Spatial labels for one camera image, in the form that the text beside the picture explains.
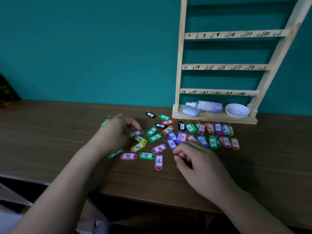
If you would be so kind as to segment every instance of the teal wall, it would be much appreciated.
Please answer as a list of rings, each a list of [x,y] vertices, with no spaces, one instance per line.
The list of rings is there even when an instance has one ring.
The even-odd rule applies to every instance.
[[[186,31],[281,29],[295,1],[190,0]],[[180,0],[0,0],[0,72],[24,99],[172,107],[179,13]],[[312,115],[311,23],[312,11],[260,112]],[[183,62],[268,63],[277,40],[189,40]],[[255,90],[261,76],[183,71],[181,86]],[[182,103],[199,99],[250,101],[180,97]]]

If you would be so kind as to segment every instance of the person's left hand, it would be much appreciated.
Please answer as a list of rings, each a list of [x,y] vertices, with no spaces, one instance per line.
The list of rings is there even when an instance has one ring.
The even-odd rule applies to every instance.
[[[92,146],[104,157],[118,152],[135,130],[141,130],[135,119],[118,114],[107,120],[86,145]]]

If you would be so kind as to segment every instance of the white bowl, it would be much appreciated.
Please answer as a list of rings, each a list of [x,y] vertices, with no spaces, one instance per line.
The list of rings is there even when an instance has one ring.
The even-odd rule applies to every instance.
[[[249,115],[250,110],[241,104],[228,104],[225,106],[225,111],[230,117],[245,118]]]

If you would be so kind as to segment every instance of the person's right hand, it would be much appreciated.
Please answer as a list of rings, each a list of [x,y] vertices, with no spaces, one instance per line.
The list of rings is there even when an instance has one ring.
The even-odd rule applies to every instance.
[[[217,155],[197,142],[181,143],[173,150],[177,168],[201,196],[218,205],[222,197],[239,189]],[[184,160],[191,161],[193,169]]]

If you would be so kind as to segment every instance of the red key tag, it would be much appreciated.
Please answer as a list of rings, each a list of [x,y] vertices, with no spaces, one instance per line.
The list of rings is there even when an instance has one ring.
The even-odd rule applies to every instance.
[[[155,169],[160,171],[162,169],[163,156],[161,154],[156,155],[155,158]]]
[[[198,132],[201,134],[204,134],[206,131],[206,125],[205,124],[199,124],[198,125]]]
[[[225,148],[227,148],[227,149],[231,149],[231,148],[232,148],[231,140],[230,140],[229,137],[227,137],[227,136],[221,136],[221,137],[219,137],[218,139],[221,141],[221,143],[223,144],[223,146],[224,146]]]
[[[166,150],[167,145],[165,145],[164,143],[161,143],[160,145],[155,146],[154,148],[152,148],[152,153],[160,153],[164,150]]]
[[[122,160],[136,160],[138,155],[136,153],[123,153],[120,158]]]
[[[231,138],[231,144],[232,144],[234,150],[240,150],[240,145],[239,145],[238,139],[232,137]]]
[[[142,131],[137,130],[137,131],[135,131],[135,132],[131,133],[131,137],[133,138],[133,137],[136,137],[136,136],[138,136],[138,135],[142,135],[142,134],[143,134],[143,132],[142,132]]]
[[[180,133],[180,137],[179,137],[179,142],[180,142],[180,143],[186,142],[187,136],[188,136],[188,134],[186,134],[185,132],[181,132],[181,133]]]
[[[162,124],[163,125],[170,125],[170,124],[173,124],[174,123],[174,120],[168,120],[168,121],[163,121]]]

